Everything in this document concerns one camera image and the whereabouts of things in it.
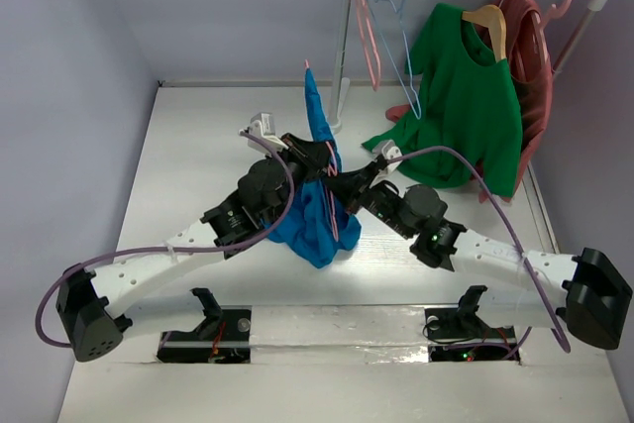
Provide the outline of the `blue t-shirt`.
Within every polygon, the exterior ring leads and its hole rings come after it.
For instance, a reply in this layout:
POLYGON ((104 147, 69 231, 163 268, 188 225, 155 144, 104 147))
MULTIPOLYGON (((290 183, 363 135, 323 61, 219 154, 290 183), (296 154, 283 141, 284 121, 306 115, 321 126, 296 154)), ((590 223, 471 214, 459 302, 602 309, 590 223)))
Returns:
MULTIPOLYGON (((338 175, 343 171, 341 157, 309 66, 305 67, 304 97, 312 140, 328 144, 328 172, 332 176, 338 175)), ((287 245, 314 267, 323 268, 333 261, 337 252, 352 250, 361 231, 359 220, 348 215, 323 182, 316 180, 297 189, 289 212, 268 234, 268 239, 287 245)))

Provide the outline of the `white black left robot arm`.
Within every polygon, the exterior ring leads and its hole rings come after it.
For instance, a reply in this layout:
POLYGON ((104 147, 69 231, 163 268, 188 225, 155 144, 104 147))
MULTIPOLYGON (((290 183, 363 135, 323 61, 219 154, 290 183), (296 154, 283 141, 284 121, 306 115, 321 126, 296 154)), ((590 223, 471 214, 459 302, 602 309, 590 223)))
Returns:
POLYGON ((219 339, 227 318, 209 289, 194 287, 178 298, 158 298, 157 291, 276 230, 303 184, 325 176, 333 159, 329 143, 291 134, 250 142, 263 147, 267 157, 255 162, 219 205, 164 245, 122 251, 62 275, 55 309, 77 361, 100 359, 125 339, 153 333, 219 339))

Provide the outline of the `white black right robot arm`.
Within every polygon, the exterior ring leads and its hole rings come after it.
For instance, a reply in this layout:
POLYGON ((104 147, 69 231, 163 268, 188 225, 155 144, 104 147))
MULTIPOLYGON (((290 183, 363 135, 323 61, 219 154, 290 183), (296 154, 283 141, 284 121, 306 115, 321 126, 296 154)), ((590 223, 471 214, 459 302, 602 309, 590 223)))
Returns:
POLYGON ((603 252, 577 255, 522 251, 445 217, 448 205, 431 187, 413 185, 398 193, 378 179, 378 165, 328 177, 326 187, 349 214, 366 209, 397 235, 422 264, 505 281, 534 291, 545 315, 524 314, 518 325, 567 331, 603 350, 618 348, 633 289, 603 252))

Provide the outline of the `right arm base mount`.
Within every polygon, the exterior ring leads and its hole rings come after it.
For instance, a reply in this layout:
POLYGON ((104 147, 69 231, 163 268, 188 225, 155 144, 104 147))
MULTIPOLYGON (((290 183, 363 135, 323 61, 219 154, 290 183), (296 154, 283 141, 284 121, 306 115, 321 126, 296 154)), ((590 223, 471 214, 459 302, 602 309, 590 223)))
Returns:
POLYGON ((425 309, 422 335, 431 363, 519 362, 513 327, 491 327, 478 315, 485 285, 472 285, 457 304, 425 309))

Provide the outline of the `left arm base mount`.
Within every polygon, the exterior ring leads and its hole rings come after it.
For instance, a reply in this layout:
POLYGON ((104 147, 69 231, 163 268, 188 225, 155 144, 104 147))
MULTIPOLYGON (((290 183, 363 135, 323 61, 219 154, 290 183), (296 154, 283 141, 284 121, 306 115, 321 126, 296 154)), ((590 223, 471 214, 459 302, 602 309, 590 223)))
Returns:
POLYGON ((252 307, 222 308, 207 288, 193 288, 204 318, 191 331, 163 332, 157 359, 164 364, 248 364, 252 307))

